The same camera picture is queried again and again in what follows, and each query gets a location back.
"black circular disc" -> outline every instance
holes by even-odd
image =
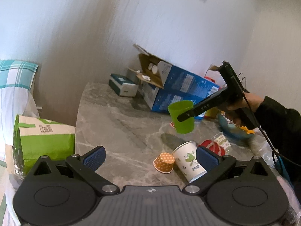
[[[288,200],[275,181],[227,179],[207,193],[210,209],[224,221],[241,226],[271,225],[287,211]]]
[[[24,181],[14,196],[13,207],[28,224],[53,226],[84,218],[95,203],[95,192],[88,184],[64,177],[62,181]]]

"hand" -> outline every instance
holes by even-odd
[[[245,96],[246,96],[246,99],[248,100],[248,102],[251,106],[251,110],[253,112],[255,112],[258,109],[258,107],[260,106],[260,104],[264,100],[263,98],[255,95],[255,94],[252,94],[252,93],[245,93]],[[237,110],[239,108],[244,108],[244,107],[249,108],[248,104],[246,103],[246,100],[244,98],[242,98],[242,99],[238,100],[237,102],[229,105],[227,107],[227,109],[229,111],[234,111],[234,110]],[[228,119],[232,120],[233,123],[236,124],[236,125],[241,125],[242,124],[241,119],[234,117],[234,115],[231,115],[231,113],[226,112],[226,117]]]

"silver screw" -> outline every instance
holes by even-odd
[[[107,193],[112,193],[117,190],[117,187],[114,184],[107,184],[102,187],[102,190]]]
[[[188,185],[187,187],[185,187],[185,190],[188,193],[195,194],[200,191],[200,188],[195,185]]]

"table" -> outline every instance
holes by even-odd
[[[106,161],[96,171],[120,188],[124,185],[178,185],[188,182],[179,169],[170,174],[155,170],[153,160],[171,153],[187,141],[202,143],[220,132],[216,121],[196,121],[193,132],[178,134],[168,114],[151,112],[141,95],[119,97],[108,85],[88,83],[82,94],[76,122],[75,151],[83,155],[98,145]],[[238,160],[250,160],[244,143],[226,149]]]

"open box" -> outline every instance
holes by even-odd
[[[219,86],[203,77],[172,65],[161,58],[152,55],[138,45],[135,47],[141,52],[139,60],[142,73],[130,69],[142,82],[144,100],[152,111],[168,112],[171,103],[181,100],[191,100],[194,104],[213,94]],[[158,76],[148,69],[150,63],[157,65]],[[145,80],[142,75],[150,77]],[[196,119],[202,119],[204,113]]]

